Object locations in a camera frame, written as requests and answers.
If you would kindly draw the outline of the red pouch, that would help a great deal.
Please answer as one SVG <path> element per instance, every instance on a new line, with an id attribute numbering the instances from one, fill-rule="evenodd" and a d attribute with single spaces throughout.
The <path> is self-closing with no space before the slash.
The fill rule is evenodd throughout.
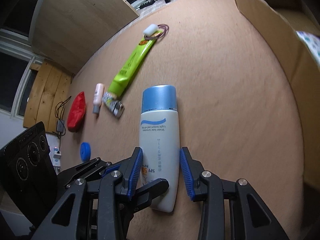
<path id="1" fill-rule="evenodd" d="M 83 126 L 86 114 L 86 98 L 84 92 L 80 92 L 74 99 L 67 118 L 67 129 L 77 132 Z"/>

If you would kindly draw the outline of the white blue sunscreen bottle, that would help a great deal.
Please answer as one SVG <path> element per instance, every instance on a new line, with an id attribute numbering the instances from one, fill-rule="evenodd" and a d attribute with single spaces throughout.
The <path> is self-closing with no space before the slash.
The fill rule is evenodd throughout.
<path id="1" fill-rule="evenodd" d="M 180 128 L 174 86 L 157 85 L 144 90 L 139 147 L 143 151 L 141 183 L 146 185 L 158 178 L 169 183 L 167 191 L 152 201 L 151 208 L 171 213 L 180 169 Z"/>

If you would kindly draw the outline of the blue round lid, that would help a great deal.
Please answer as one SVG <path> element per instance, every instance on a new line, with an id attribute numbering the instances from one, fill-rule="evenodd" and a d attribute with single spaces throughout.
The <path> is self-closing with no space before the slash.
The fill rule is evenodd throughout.
<path id="1" fill-rule="evenodd" d="M 80 146 L 80 158 L 82 162 L 87 162 L 91 158 L 91 147 L 88 142 L 82 142 Z"/>

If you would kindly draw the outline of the patterned small case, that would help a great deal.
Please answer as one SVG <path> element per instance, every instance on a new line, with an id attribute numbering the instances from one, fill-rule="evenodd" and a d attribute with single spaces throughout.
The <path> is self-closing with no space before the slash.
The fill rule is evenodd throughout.
<path id="1" fill-rule="evenodd" d="M 114 94 L 105 92 L 102 97 L 102 102 L 117 119 L 122 116 L 124 105 Z"/>

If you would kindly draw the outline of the pink small bottle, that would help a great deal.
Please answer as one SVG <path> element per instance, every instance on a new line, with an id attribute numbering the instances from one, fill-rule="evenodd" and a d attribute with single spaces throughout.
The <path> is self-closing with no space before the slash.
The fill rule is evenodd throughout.
<path id="1" fill-rule="evenodd" d="M 97 83 L 94 91 L 94 97 L 93 97 L 93 113 L 94 114 L 99 114 L 100 112 L 100 107 L 102 104 L 102 97 L 104 94 L 104 84 L 102 83 Z"/>

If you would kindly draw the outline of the pine wood board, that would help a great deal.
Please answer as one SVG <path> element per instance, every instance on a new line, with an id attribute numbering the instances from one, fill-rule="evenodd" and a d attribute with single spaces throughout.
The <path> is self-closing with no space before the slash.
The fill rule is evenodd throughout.
<path id="1" fill-rule="evenodd" d="M 44 60 L 41 65 L 33 63 L 31 70 L 35 67 L 38 67 L 37 74 L 27 102 L 23 127 L 29 128 L 41 121 L 46 132 L 55 133 L 58 122 L 56 106 L 67 99 L 71 76 L 50 60 Z"/>

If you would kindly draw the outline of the green tube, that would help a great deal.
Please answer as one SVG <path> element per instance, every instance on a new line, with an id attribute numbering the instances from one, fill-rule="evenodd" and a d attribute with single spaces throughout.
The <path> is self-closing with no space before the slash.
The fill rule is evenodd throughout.
<path id="1" fill-rule="evenodd" d="M 142 38 L 140 40 L 139 44 L 135 47 L 120 71 L 113 78 L 109 88 L 107 89 L 108 92 L 114 94 L 118 98 L 121 97 L 135 75 L 139 65 L 144 60 L 144 57 L 146 57 L 153 44 L 156 42 L 156 38 L 163 32 L 163 29 L 159 29 L 151 35 L 151 39 Z"/>

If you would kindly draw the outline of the light wood cabinet panel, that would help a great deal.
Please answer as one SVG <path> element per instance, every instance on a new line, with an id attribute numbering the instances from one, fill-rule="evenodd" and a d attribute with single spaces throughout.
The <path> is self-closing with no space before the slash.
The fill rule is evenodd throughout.
<path id="1" fill-rule="evenodd" d="M 138 18 L 126 0 L 38 0 L 29 42 L 76 74 L 113 35 Z"/>

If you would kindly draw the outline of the black power strip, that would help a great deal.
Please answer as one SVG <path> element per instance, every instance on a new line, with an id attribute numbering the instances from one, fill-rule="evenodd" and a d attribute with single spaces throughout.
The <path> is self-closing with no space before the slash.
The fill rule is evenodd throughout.
<path id="1" fill-rule="evenodd" d="M 148 6 L 151 6 L 155 3 L 155 0 L 148 0 L 148 1 L 145 1 L 143 2 L 139 7 L 138 9 L 143 9 L 143 8 L 146 8 Z"/>

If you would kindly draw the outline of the patterned tissue pack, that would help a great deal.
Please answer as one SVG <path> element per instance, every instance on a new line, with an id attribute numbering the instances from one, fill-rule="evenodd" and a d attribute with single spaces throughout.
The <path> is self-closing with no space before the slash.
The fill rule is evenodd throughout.
<path id="1" fill-rule="evenodd" d="M 298 37 L 301 41 L 303 41 L 310 53 L 312 54 L 313 58 L 316 60 L 317 65 L 320 65 L 320 39 L 318 36 L 313 35 L 311 33 L 307 33 L 304 31 L 296 31 Z"/>

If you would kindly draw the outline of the cardboard box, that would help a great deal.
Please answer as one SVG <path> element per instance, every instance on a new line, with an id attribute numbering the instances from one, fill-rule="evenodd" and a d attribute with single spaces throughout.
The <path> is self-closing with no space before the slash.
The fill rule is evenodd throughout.
<path id="1" fill-rule="evenodd" d="M 319 17 L 303 0 L 235 0 L 276 55 L 302 124 L 304 181 L 319 189 L 319 63 L 303 34 L 319 37 Z"/>

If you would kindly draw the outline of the white wall socket plug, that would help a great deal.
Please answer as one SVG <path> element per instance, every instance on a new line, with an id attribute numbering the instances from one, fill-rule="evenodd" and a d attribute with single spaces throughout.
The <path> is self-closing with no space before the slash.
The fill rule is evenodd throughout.
<path id="1" fill-rule="evenodd" d="M 61 152 L 58 147 L 54 147 L 52 150 L 52 164 L 56 174 L 59 174 L 61 169 Z"/>

